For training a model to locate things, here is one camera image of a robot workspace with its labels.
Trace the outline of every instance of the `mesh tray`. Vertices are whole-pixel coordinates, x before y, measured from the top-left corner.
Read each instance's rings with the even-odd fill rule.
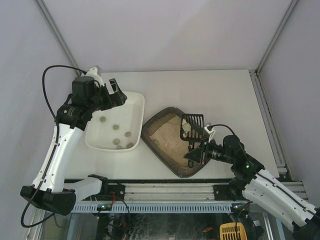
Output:
[[[161,150],[154,140],[151,138],[154,133],[161,128],[165,123],[171,119],[181,115],[184,112],[176,107],[168,107],[154,115],[149,121],[147,121],[142,127],[141,138],[146,143],[146,145],[154,152],[154,154],[179,178],[188,178],[196,174],[201,170],[204,165],[195,162],[192,168],[188,167],[188,160],[185,159],[186,165],[181,165],[174,159],[172,159],[168,154]]]

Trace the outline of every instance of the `white platform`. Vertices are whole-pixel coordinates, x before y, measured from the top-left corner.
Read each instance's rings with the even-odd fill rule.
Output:
[[[230,126],[245,150],[275,177],[279,176],[248,70],[102,74],[105,83],[112,78],[116,78],[123,91],[144,95],[144,123],[166,107],[204,114],[205,122]],[[226,135],[230,135],[227,129],[217,128],[218,143]],[[191,179],[233,178],[230,167],[211,160]],[[89,174],[109,179],[178,179],[142,140],[132,151],[111,153],[87,147],[82,137],[70,159],[66,178],[85,178]]]

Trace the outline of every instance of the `black wire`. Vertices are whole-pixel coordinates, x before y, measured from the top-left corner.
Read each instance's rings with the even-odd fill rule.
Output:
[[[56,215],[53,215],[53,218],[54,218],[54,223],[55,223],[55,225],[56,225],[58,228],[63,229],[63,228],[64,228],[64,226],[60,226],[60,225],[58,224],[58,221],[57,221]]]
[[[25,221],[24,221],[26,212],[27,212],[27,210],[28,210],[28,207],[29,207],[30,204],[32,203],[32,201],[33,201],[33,199],[35,198],[37,192],[39,191],[41,185],[43,184],[43,181],[45,180],[45,177],[46,177],[46,175],[47,175],[47,171],[48,171],[48,169],[49,169],[49,167],[50,167],[50,164],[51,164],[52,159],[53,159],[53,157],[54,157],[56,148],[57,148],[57,146],[58,146],[58,141],[59,141],[59,131],[60,131],[59,123],[58,123],[57,117],[56,117],[56,115],[55,115],[54,111],[52,110],[51,105],[50,105],[50,103],[49,103],[49,100],[48,100],[48,97],[47,97],[47,92],[46,92],[46,85],[45,85],[46,73],[47,73],[47,71],[48,71],[49,69],[53,69],[53,68],[74,69],[74,70],[78,70],[78,71],[82,72],[83,74],[86,74],[86,73],[87,73],[86,71],[81,70],[81,69],[79,69],[79,68],[76,68],[76,67],[73,67],[73,66],[66,66],[66,65],[52,65],[52,66],[48,66],[48,67],[43,71],[43,74],[42,74],[42,90],[43,90],[43,96],[44,96],[44,100],[45,100],[45,102],[46,102],[46,105],[47,105],[47,107],[49,108],[49,111],[50,111],[50,113],[51,113],[51,115],[52,115],[52,117],[53,117],[53,119],[54,119],[55,125],[56,125],[55,145],[53,146],[53,149],[52,149],[51,155],[50,155],[50,157],[49,157],[48,163],[46,164],[45,169],[44,169],[44,171],[43,171],[42,179],[41,179],[38,187],[36,188],[34,194],[33,194],[32,197],[30,198],[30,200],[28,201],[28,203],[26,204],[26,206],[25,206],[25,208],[24,208],[24,210],[23,210],[23,212],[22,212],[20,223],[21,223],[22,227],[24,227],[24,228],[32,228],[32,227],[35,227],[35,226],[37,226],[37,225],[39,225],[39,224],[42,224],[43,222],[45,222],[46,220],[48,220],[49,218],[51,218],[52,216],[55,215],[55,213],[52,213],[52,214],[50,214],[49,216],[47,216],[46,218],[44,218],[43,220],[41,220],[41,221],[39,221],[39,222],[37,222],[37,223],[31,224],[31,225],[26,225],[26,224],[25,224]]]
[[[24,208],[24,210],[23,210],[23,212],[22,212],[22,215],[21,215],[21,225],[22,225],[22,227],[24,227],[24,228],[32,228],[32,227],[35,227],[35,226],[37,226],[37,225],[39,225],[39,224],[42,224],[43,222],[45,222],[46,220],[48,220],[49,218],[51,218],[51,217],[54,215],[54,213],[52,213],[52,214],[50,214],[49,216],[47,216],[46,218],[42,219],[41,221],[39,221],[39,222],[37,222],[37,223],[34,223],[34,224],[31,224],[31,225],[26,225],[26,224],[24,223],[24,218],[25,218],[27,209],[28,209],[28,207],[30,206],[32,200],[35,198],[35,195],[36,195],[36,193],[38,192],[38,190],[40,189],[42,183],[43,183],[43,181],[41,181],[41,182],[39,183],[37,189],[35,190],[34,194],[33,194],[32,197],[30,198],[30,200],[28,201],[28,203],[26,204],[26,206],[25,206],[25,208]]]
[[[128,212],[128,223],[129,223],[130,222],[130,210],[129,210],[129,207],[126,204],[126,202],[124,200],[122,200],[120,197],[117,197],[117,196],[114,196],[114,195],[103,195],[103,196],[112,197],[112,198],[115,198],[117,200],[120,200],[125,205],[125,208],[126,208],[126,210]]]
[[[214,128],[214,127],[225,127],[225,128],[227,128],[227,129],[229,129],[230,132],[231,132],[234,136],[237,136],[237,135],[235,134],[235,132],[231,129],[231,127],[229,127],[228,125],[225,125],[225,124],[214,124],[214,125],[209,126],[208,128],[212,129],[212,128]]]
[[[241,213],[252,203],[252,201],[248,201],[241,209],[240,209],[240,212],[239,214],[236,216],[236,219],[235,219],[235,236],[236,236],[236,240],[239,240],[239,236],[238,236],[238,221],[239,221],[239,217],[241,215]]]

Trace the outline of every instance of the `white tray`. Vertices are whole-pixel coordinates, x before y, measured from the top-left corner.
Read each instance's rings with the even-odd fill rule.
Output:
[[[125,104],[105,111],[96,111],[88,123],[85,143],[88,147],[101,151],[125,152],[134,149],[140,140],[142,123],[144,118],[145,98],[140,93],[124,91],[128,99]],[[127,144],[133,143],[133,147],[127,148]]]

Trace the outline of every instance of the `metal frame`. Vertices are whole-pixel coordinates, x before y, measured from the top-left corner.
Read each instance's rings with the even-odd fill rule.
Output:
[[[44,21],[47,23],[49,29],[51,30],[54,38],[57,40],[59,46],[61,47],[63,54],[69,61],[69,64],[74,68],[79,68],[73,54],[71,53],[65,39],[63,38],[59,28],[57,27],[53,17],[51,16],[46,4],[43,0],[33,0],[35,5],[38,7]]]
[[[268,47],[266,49],[266,51],[263,54],[262,59],[259,62],[259,65],[256,69],[256,72],[259,74],[262,70],[262,68],[265,65],[265,62],[267,61],[272,49],[274,48],[276,42],[278,41],[279,36],[281,35],[281,33],[283,32],[291,14],[293,13],[293,11],[295,10],[295,7],[297,6],[299,0],[291,0],[290,5],[288,6],[284,16],[282,17],[279,26],[277,27],[274,35],[271,38],[270,43],[268,44]]]
[[[277,165],[286,164],[287,160],[286,160],[285,151],[280,142],[278,131],[276,129],[276,125],[275,125],[273,116],[271,114],[271,110],[270,110],[264,89],[262,87],[260,78],[256,74],[255,70],[249,70],[249,74],[251,77],[256,99],[260,107],[262,119],[264,121],[265,129],[270,141],[275,162]]]

